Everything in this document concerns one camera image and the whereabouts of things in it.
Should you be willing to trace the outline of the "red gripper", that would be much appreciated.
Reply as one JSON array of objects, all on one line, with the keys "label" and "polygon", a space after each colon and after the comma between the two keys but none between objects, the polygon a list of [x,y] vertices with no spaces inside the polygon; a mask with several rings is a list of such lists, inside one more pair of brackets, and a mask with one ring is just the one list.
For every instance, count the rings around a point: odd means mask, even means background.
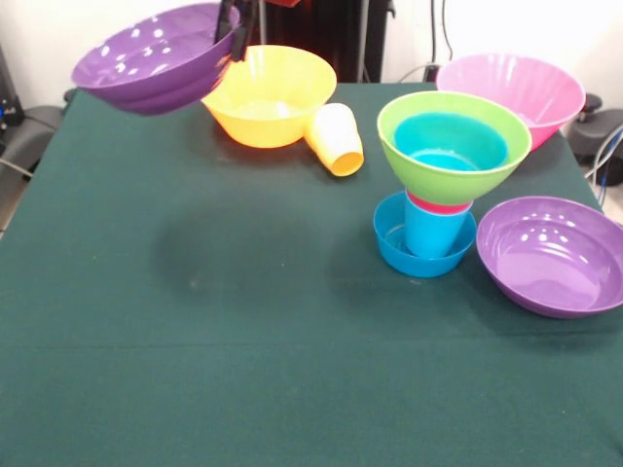
[{"label": "red gripper", "polygon": [[[301,0],[266,0],[269,4],[283,8],[293,8]],[[231,30],[230,12],[236,7],[239,13],[238,26],[234,30],[234,39],[231,49],[231,59],[233,62],[244,61],[246,49],[250,43],[252,32],[256,23],[259,11],[258,0],[221,0],[216,22],[214,43],[220,42]]]}]

